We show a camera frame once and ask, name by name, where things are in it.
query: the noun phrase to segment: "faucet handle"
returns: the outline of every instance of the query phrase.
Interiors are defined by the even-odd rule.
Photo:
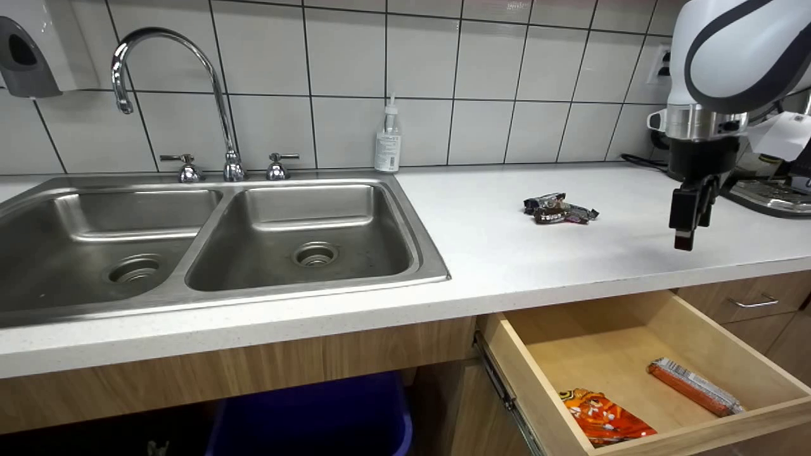
[[[285,164],[281,164],[281,161],[300,161],[300,156],[279,156],[279,153],[275,153],[272,158],[272,168],[270,168],[270,181],[286,181],[290,178],[290,172],[285,170]]]
[[[195,156],[160,156],[160,163],[184,163],[179,182],[200,182],[203,172],[195,168]]]

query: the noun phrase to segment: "open drawer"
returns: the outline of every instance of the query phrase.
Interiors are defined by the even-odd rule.
[[[811,391],[674,294],[642,294],[497,314],[485,353],[523,423],[551,456],[697,455],[811,422]],[[646,373],[669,357],[749,410],[716,418]],[[564,391],[602,391],[658,436],[594,449]]]

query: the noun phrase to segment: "blue trash bin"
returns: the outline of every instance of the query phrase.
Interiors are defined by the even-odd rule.
[[[399,373],[225,400],[208,456],[408,456]]]

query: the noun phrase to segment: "white tile wall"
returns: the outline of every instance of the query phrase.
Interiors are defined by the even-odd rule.
[[[371,168],[383,96],[399,95],[403,164],[615,161],[650,148],[645,109],[685,0],[72,0],[100,90],[0,100],[0,176],[155,172],[162,153],[223,164],[210,78],[179,43],[133,52],[137,115],[109,95],[136,28],[174,28],[223,71],[246,168]]]

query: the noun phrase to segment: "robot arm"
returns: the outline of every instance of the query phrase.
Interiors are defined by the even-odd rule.
[[[669,138],[669,170],[682,178],[669,216],[677,249],[693,251],[697,227],[711,227],[721,178],[741,151],[737,138],[775,133],[750,130],[749,111],[808,81],[808,64],[811,0],[689,0],[682,9],[673,95],[668,109],[650,118],[650,130]]]

